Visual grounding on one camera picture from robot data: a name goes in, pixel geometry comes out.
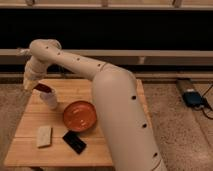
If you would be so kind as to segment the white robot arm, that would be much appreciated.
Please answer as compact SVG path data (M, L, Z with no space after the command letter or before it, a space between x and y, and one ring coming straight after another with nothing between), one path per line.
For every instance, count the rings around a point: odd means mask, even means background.
M31 90L52 64L91 81L92 101L116 171L168 171L145 116L134 74L101 60L61 49L58 41L36 39L24 71Z

